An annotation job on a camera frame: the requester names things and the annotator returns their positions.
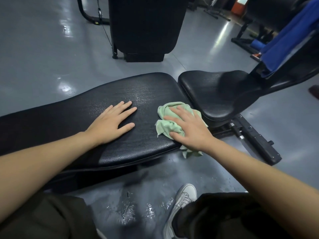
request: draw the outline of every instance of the orange object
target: orange object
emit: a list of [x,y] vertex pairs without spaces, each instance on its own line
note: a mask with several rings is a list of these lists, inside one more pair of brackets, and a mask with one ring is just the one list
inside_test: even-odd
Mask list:
[[248,0],[236,0],[232,8],[232,13],[238,16],[242,16],[245,12]]

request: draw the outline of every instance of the blue foam roller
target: blue foam roller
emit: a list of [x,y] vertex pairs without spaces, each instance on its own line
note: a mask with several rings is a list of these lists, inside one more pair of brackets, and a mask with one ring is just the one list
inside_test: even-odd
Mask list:
[[258,40],[254,40],[251,42],[250,46],[254,49],[257,49],[258,51],[260,51],[263,47],[265,47],[266,45]]

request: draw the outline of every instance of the blue towel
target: blue towel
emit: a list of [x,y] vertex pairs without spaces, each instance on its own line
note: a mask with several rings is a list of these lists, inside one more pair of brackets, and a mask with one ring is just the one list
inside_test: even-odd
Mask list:
[[275,72],[287,55],[304,40],[319,23],[319,0],[311,0],[280,33],[261,49],[261,60],[268,71],[262,77]]

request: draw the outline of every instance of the hand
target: hand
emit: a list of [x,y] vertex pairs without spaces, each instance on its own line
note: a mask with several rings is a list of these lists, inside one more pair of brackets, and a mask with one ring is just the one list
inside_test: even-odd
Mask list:
[[163,118],[176,122],[177,125],[181,126],[185,132],[185,137],[176,132],[170,132],[169,135],[189,149],[205,152],[211,145],[212,140],[215,140],[216,138],[213,137],[207,129],[196,111],[194,111],[195,116],[193,116],[190,112],[187,112],[180,106],[178,106],[177,109],[173,107],[170,107],[170,109],[181,119],[171,116],[164,116]]
[[95,142],[96,146],[113,141],[135,126],[134,123],[129,123],[118,129],[119,124],[136,111],[137,108],[133,107],[123,112],[131,104],[131,101],[125,104],[124,101],[121,101],[114,107],[110,105],[89,126],[85,133]]

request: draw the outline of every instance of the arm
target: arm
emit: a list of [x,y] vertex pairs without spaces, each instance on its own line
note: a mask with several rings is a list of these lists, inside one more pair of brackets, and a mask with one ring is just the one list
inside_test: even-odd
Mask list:
[[182,120],[164,119],[185,132],[185,137],[171,132],[173,139],[218,161],[294,238],[319,237],[318,190],[214,138],[196,112],[171,110]]
[[109,106],[85,132],[0,157],[0,223],[46,182],[88,150],[131,130],[134,123],[118,125],[136,107],[120,102]]

